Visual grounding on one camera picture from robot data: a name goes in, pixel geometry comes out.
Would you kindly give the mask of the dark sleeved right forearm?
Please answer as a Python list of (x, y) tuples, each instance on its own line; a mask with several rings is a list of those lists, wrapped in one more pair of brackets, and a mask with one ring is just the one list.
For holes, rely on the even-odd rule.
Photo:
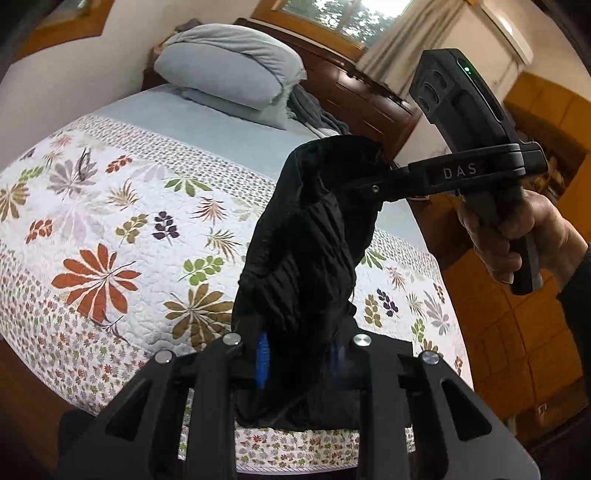
[(591, 379), (591, 265), (590, 249), (557, 295), (562, 305), (567, 326), (573, 336), (580, 357), (587, 395)]

